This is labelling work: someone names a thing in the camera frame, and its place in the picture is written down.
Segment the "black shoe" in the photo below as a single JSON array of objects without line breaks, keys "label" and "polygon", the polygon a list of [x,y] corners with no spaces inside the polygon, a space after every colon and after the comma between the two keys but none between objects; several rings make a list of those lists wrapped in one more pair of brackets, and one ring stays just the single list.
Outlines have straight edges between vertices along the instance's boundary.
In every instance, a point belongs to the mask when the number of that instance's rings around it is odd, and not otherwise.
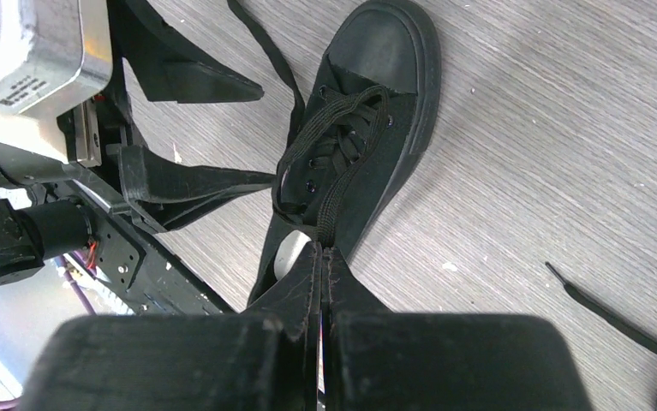
[{"label": "black shoe", "polygon": [[278,248],[295,230],[324,247],[335,245],[350,259],[429,145],[441,57],[436,29],[418,5],[409,0],[364,3],[328,46],[303,113],[287,62],[240,11],[238,17],[296,94],[252,303],[277,281]]}]

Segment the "purple cable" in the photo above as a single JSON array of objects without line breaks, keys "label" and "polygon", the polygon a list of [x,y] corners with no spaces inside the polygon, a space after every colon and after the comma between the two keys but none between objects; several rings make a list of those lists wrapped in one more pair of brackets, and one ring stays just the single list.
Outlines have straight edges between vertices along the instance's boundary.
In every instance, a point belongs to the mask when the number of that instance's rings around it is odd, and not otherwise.
[{"label": "purple cable", "polygon": [[[69,284],[71,284],[71,288],[76,293],[76,296],[81,301],[81,304],[83,304],[83,307],[86,309],[87,313],[89,313],[89,315],[96,315],[96,311],[93,309],[93,306],[91,305],[91,302],[88,300],[88,297],[86,297],[86,295],[83,294],[83,290],[81,289],[81,287],[79,287],[78,283],[74,280],[73,276],[71,276],[71,273],[69,272],[69,269],[66,265],[66,259],[63,256],[59,256],[59,257],[55,257],[53,259],[53,262],[56,263],[56,267],[64,269],[63,276],[66,277],[66,281],[68,281]],[[20,398],[8,400],[8,401],[0,401],[0,410],[15,409],[15,407],[18,405],[18,401],[20,401]]]}]

